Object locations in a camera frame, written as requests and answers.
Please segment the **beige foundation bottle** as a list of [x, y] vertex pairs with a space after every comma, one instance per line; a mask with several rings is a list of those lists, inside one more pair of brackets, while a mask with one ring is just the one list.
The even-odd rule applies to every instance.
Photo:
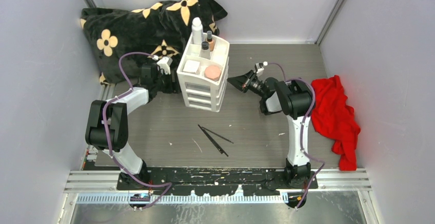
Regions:
[[215, 41], [214, 41], [214, 38], [213, 38], [212, 31], [207, 31], [206, 41], [209, 44], [209, 50], [210, 50], [210, 52], [212, 52], [214, 50], [214, 46], [215, 46]]

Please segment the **white spray bottle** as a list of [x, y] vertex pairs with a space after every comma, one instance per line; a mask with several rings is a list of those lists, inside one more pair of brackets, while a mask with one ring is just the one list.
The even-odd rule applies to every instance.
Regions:
[[192, 20], [192, 44], [201, 45], [203, 42], [203, 25], [199, 17]]

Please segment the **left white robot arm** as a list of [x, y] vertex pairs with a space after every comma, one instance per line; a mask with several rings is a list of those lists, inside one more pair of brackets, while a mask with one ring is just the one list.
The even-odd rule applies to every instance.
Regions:
[[149, 185], [150, 176], [144, 160], [128, 144], [128, 114], [151, 102], [159, 92], [178, 93], [168, 58], [140, 68], [138, 82], [121, 95], [91, 103], [85, 141], [114, 159], [121, 177], [138, 190]]

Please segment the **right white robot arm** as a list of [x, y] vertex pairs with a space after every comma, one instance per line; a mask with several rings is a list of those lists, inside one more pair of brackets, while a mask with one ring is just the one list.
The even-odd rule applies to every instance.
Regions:
[[261, 113], [271, 115], [282, 112], [286, 116], [289, 126], [289, 151], [284, 179], [290, 188], [298, 188], [311, 174], [307, 147], [308, 127], [312, 109], [315, 107], [313, 88], [300, 78], [285, 81], [269, 77], [262, 81], [253, 70], [244, 75], [230, 77], [227, 81], [243, 93], [251, 91], [260, 96]]

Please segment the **black cap clear bottle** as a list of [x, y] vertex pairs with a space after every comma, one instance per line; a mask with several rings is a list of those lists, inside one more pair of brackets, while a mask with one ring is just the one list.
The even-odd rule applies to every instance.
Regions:
[[205, 59], [211, 58], [210, 44], [207, 41], [203, 41], [201, 43], [201, 51], [200, 51], [199, 57], [205, 58]]

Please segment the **small cream box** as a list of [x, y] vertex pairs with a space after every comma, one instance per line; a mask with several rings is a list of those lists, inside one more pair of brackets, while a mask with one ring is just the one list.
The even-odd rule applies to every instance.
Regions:
[[182, 71], [184, 73], [196, 74], [198, 75], [201, 71], [201, 63], [196, 60], [186, 60]]

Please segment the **white plastic drawer organizer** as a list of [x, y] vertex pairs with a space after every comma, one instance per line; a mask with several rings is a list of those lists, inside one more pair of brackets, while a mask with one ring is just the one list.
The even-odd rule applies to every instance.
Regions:
[[[230, 43], [216, 35], [213, 38], [215, 46], [211, 58], [205, 59], [199, 57], [201, 46], [192, 44], [190, 37], [176, 72], [186, 107], [219, 112], [227, 86]], [[182, 71], [188, 59], [201, 63], [198, 75]], [[220, 79], [216, 82], [204, 77], [204, 71], [210, 65], [216, 65], [222, 71]]]

